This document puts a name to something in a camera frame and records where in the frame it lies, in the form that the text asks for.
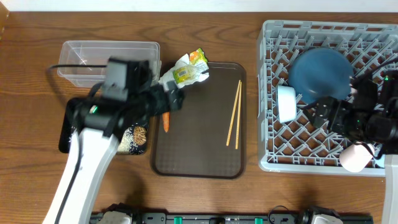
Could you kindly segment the orange carrot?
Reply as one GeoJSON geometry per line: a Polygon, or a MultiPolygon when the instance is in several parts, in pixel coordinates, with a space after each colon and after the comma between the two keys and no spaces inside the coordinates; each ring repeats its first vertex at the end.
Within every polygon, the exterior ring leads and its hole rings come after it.
{"type": "Polygon", "coordinates": [[[170,113],[169,112],[162,114],[162,121],[163,121],[164,131],[167,133],[170,128],[170,113]]]}

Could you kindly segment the white napkin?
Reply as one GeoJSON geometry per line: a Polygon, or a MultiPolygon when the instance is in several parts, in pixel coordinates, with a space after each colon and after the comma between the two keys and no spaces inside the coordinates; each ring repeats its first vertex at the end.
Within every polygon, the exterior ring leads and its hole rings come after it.
{"type": "Polygon", "coordinates": [[[210,76],[209,69],[204,59],[193,63],[189,55],[185,54],[160,77],[159,83],[165,91],[171,90],[171,87],[168,86],[169,82],[174,82],[181,89],[187,85],[205,81],[210,76]]]}

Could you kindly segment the pink cup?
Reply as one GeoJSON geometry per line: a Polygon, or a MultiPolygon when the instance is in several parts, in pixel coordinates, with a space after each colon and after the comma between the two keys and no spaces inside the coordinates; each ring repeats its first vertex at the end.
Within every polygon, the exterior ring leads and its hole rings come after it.
{"type": "Polygon", "coordinates": [[[367,166],[374,153],[372,144],[356,141],[340,153],[340,164],[347,171],[358,173],[367,166]]]}

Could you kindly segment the dark blue plate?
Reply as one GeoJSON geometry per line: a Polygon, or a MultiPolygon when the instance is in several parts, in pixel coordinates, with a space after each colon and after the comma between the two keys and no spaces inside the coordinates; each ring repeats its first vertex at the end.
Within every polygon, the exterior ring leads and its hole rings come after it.
{"type": "Polygon", "coordinates": [[[328,48],[311,49],[300,55],[288,72],[288,84],[301,100],[310,104],[331,96],[345,99],[351,92],[350,78],[354,75],[349,60],[328,48]]]}

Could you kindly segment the green orange snack wrapper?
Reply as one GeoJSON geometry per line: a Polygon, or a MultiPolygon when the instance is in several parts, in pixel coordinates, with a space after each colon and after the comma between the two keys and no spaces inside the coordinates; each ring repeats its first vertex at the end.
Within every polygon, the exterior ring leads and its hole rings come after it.
{"type": "Polygon", "coordinates": [[[185,54],[175,64],[172,75],[179,88],[205,81],[210,76],[210,68],[204,51],[198,48],[185,54]]]}

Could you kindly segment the blue cup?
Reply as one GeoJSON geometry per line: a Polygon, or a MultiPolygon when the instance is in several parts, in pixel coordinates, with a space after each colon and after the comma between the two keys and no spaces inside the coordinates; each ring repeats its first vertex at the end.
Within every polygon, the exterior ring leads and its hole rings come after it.
{"type": "Polygon", "coordinates": [[[277,87],[277,107],[279,121],[286,123],[293,121],[297,115],[297,104],[294,88],[279,85],[277,87]]]}

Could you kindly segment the wooden chopstick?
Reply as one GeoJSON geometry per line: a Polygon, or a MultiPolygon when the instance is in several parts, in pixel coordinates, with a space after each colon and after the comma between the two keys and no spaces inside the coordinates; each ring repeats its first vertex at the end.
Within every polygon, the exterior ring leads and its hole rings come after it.
{"type": "Polygon", "coordinates": [[[239,130],[240,130],[240,117],[241,117],[241,90],[242,90],[242,81],[239,81],[238,87],[238,105],[237,105],[237,125],[236,125],[236,142],[235,149],[237,150],[239,147],[239,130]]]}
{"type": "Polygon", "coordinates": [[[240,86],[241,86],[241,80],[238,81],[238,85],[237,85],[237,89],[236,89],[236,94],[235,94],[235,98],[234,98],[234,105],[233,105],[233,110],[232,110],[232,114],[231,114],[231,121],[230,121],[230,124],[229,124],[228,135],[227,135],[227,140],[226,140],[226,146],[229,146],[230,139],[231,139],[231,133],[232,133],[234,117],[235,117],[235,112],[236,112],[236,105],[238,103],[238,96],[239,96],[240,86]]]}

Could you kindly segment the brown mushroom piece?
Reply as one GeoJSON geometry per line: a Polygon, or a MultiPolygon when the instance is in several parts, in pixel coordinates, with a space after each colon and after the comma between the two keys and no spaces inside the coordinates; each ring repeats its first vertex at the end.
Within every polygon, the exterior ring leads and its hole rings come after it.
{"type": "Polygon", "coordinates": [[[133,131],[133,141],[138,146],[146,143],[146,129],[142,126],[136,126],[133,131]]]}

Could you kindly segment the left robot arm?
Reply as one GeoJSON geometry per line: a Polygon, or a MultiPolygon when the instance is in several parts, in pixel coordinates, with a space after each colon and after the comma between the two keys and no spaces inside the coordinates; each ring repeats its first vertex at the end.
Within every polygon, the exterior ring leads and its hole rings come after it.
{"type": "Polygon", "coordinates": [[[44,223],[88,223],[125,130],[182,108],[184,92],[153,84],[149,61],[111,57],[103,68],[103,82],[67,102],[59,148],[68,159],[44,223]]]}

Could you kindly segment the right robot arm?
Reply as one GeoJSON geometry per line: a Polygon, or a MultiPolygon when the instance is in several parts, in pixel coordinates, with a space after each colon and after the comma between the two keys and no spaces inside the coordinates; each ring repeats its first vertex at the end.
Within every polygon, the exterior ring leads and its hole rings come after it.
{"type": "Polygon", "coordinates": [[[397,71],[386,72],[382,90],[370,79],[355,83],[353,102],[331,96],[302,108],[314,127],[328,121],[327,129],[370,150],[368,143],[381,144],[378,155],[385,157],[386,193],[382,213],[383,223],[397,223],[397,71]]]}

